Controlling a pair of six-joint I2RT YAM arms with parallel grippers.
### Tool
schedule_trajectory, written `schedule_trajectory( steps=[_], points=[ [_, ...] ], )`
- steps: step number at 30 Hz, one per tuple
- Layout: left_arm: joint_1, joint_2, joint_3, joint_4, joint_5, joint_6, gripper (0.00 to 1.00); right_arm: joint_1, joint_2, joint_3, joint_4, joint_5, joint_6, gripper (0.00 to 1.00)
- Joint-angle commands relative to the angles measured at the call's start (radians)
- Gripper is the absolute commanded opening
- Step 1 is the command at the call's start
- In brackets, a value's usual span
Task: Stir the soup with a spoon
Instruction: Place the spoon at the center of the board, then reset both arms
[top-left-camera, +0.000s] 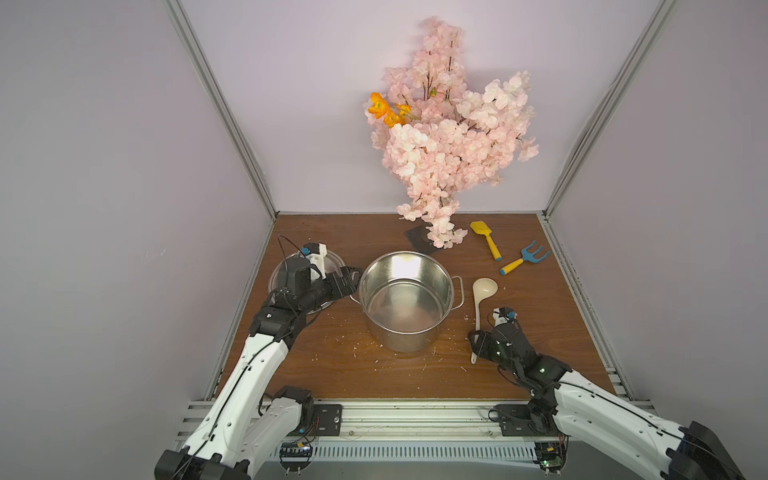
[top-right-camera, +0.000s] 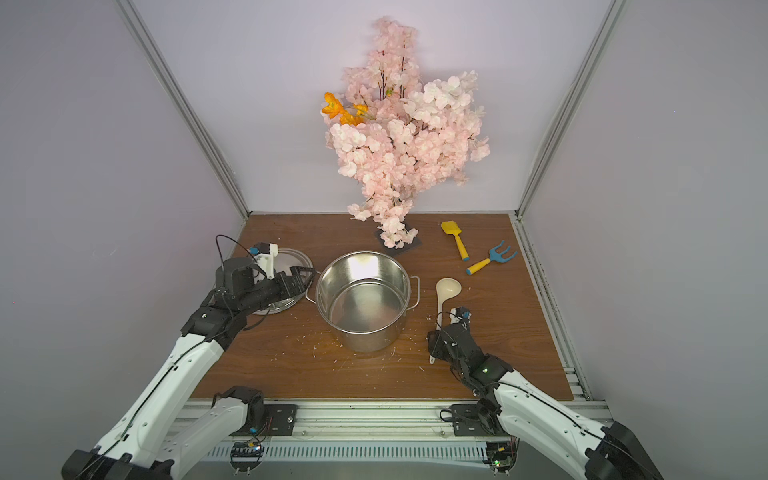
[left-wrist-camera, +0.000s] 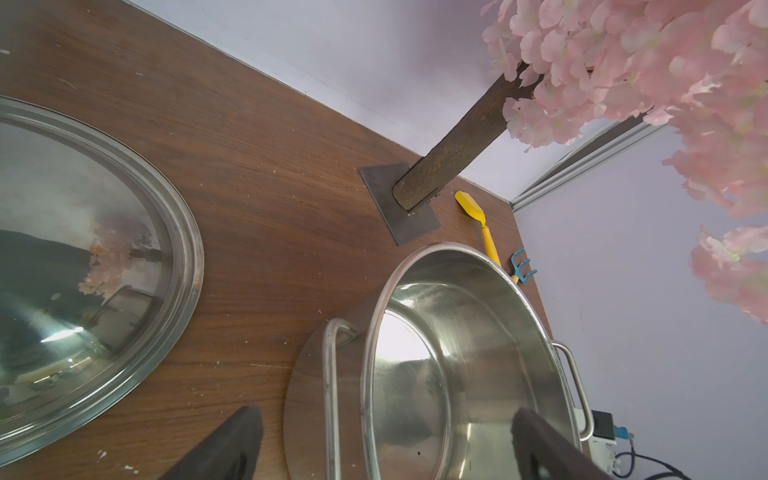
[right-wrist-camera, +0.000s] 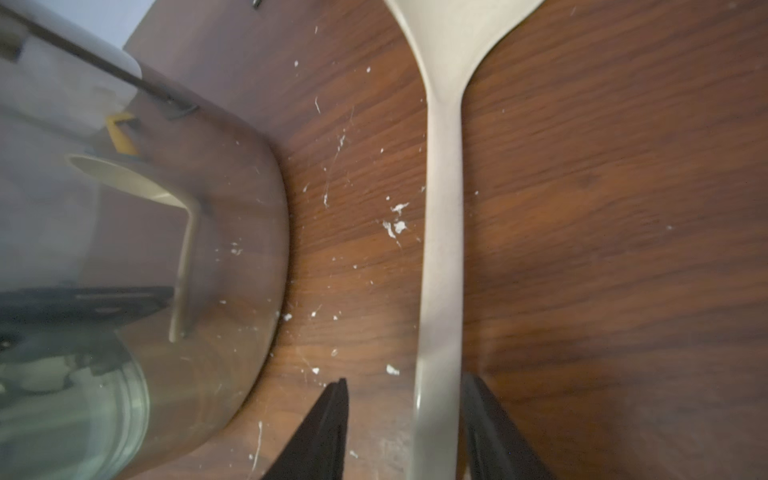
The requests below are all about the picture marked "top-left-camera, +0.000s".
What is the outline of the stainless steel pot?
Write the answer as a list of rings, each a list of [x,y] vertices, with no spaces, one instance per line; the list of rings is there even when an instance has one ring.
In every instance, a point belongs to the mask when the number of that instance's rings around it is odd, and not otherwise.
[[[464,281],[428,255],[396,251],[368,265],[352,300],[383,347],[411,354],[429,347],[464,305]]]

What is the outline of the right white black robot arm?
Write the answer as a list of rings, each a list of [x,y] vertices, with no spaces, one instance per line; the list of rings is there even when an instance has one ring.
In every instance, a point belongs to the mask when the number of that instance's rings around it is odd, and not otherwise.
[[[472,353],[531,394],[530,418],[583,441],[643,479],[742,479],[708,427],[666,420],[600,388],[566,363],[535,351],[515,321],[468,334]]]

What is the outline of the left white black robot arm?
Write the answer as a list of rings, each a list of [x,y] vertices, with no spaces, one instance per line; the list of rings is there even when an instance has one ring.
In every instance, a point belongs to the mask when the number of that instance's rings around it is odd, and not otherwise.
[[[342,266],[312,279],[306,258],[285,261],[285,283],[270,291],[254,316],[240,358],[200,425],[180,450],[164,451],[157,479],[250,479],[281,442],[306,428],[313,415],[309,391],[285,387],[261,413],[267,387],[311,312],[357,292],[362,271]]]

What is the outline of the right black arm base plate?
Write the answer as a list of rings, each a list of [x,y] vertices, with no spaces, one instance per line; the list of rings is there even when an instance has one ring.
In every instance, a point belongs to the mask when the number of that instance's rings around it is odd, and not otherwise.
[[[534,401],[527,404],[497,404],[489,411],[489,419],[500,426],[504,437],[549,436],[560,434],[552,410]]]

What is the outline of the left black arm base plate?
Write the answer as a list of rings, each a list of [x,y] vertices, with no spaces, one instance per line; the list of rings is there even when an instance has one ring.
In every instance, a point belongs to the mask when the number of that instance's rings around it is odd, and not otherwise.
[[[303,405],[298,426],[289,437],[308,436],[338,437],[343,419],[342,404],[320,403],[312,406]]]

